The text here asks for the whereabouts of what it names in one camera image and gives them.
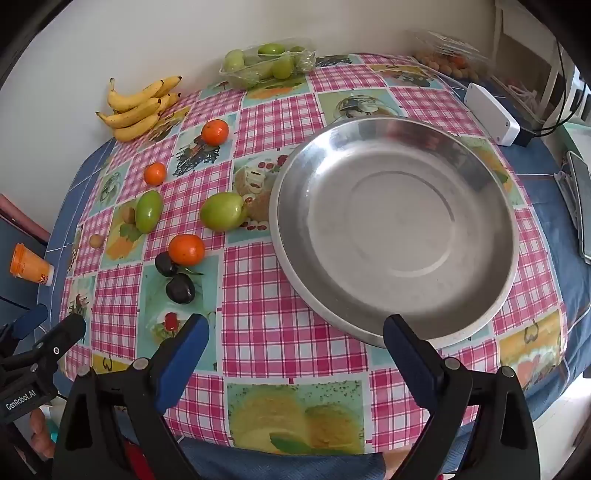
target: tablecloth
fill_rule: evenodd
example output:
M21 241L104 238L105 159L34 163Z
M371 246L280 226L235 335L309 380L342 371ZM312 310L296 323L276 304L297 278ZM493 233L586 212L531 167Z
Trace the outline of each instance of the tablecloth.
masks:
M535 210L501 151L447 85L409 57L364 54L319 59L307 77L248 93L227 88L218 83L185 96L149 134L104 145L95 153L96 168L74 180L73 190L88 193L76 206L79 222L70 220L66 229L72 261L58 271L57 284L60 275L66 278L63 293L51 297L60 305L52 321L78 311L89 327L66 355L68 377L83 364L102 372L151 356L162 316L191 313L166 303L153 259L177 233L196 233L207 256L191 308L208 317L212 334L179 404L165 415L175 433L266 451L278 450L269 440L276 431L347 453L415 441L428 414L413 402L387 352L344 335L306 306L281 272L264 215L265 196L297 144L339 118L372 113L409 116L457 135L498 176L515 209L519 264L509 298L490 324L441 353L473 369L511 365L524 388L561 362L565 306ZM201 127L212 118L226 120L229 140L195 152ZM121 209L148 189L142 172L153 161L168 168L158 188L163 215L154 232L130 245L119 234ZM197 215L208 196L225 190L261 205L260 215L227 235L207 230ZM58 223L67 221L60 214ZM93 233L108 235L99 251L88 246ZM279 412L281 420L266 411ZM474 415L470 409L465 422Z

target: orange cup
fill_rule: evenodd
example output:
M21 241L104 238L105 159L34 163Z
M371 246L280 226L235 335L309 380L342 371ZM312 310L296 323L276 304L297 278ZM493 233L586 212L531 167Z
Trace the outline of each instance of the orange cup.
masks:
M12 275L49 286L53 283L53 271L53 265L31 252L23 244L16 244L10 263Z

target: transparent plastic box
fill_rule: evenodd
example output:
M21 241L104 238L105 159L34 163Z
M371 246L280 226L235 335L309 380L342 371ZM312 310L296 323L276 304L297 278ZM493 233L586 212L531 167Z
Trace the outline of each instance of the transparent plastic box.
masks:
M414 57L456 80L480 83L489 77L491 61L470 44L430 30L409 30L415 38Z
M259 53L259 49L269 43L278 44L285 51L272 54ZM237 61L231 62L234 65L228 71L225 68L227 66L225 60L219 74L232 88L248 90L268 79L287 80L294 75L311 72L316 65L316 48L309 38L284 38L245 48L242 50L242 57L243 67L234 69L236 64L241 65L236 59ZM286 64L286 59L291 61L291 74L288 76L285 74L290 71L290 68Z

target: banana bunch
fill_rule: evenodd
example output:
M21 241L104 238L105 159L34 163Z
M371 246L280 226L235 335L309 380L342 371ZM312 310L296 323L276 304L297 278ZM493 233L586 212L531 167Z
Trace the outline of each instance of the banana bunch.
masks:
M112 115L97 112L97 116L113 129L113 136L120 142L129 142L149 131L169 107L178 102L180 93L169 93L182 77L157 80L134 95L124 96L115 91L115 79L107 103L113 108Z

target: white wall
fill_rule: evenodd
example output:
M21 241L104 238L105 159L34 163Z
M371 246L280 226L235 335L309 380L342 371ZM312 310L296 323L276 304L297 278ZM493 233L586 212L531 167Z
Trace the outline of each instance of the white wall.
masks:
M94 112L107 111L111 76L132 93L179 74L188 92L232 48L303 36L321 54L407 53L412 27L489 53L493 24L493 0L74 0L0 90L0 192L52 230L76 170L110 136Z

